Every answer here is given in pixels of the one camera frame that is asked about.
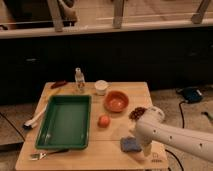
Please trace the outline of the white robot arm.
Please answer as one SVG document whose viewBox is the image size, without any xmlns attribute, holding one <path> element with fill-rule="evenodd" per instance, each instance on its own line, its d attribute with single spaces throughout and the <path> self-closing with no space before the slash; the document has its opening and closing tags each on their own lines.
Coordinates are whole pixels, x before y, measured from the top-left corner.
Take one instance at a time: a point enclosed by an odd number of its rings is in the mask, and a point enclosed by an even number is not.
<svg viewBox="0 0 213 171">
<path fill-rule="evenodd" d="M 136 121 L 134 135 L 143 149 L 157 141 L 213 162 L 213 134 L 169 126 L 164 119 L 165 113 L 151 106 Z"/>
</svg>

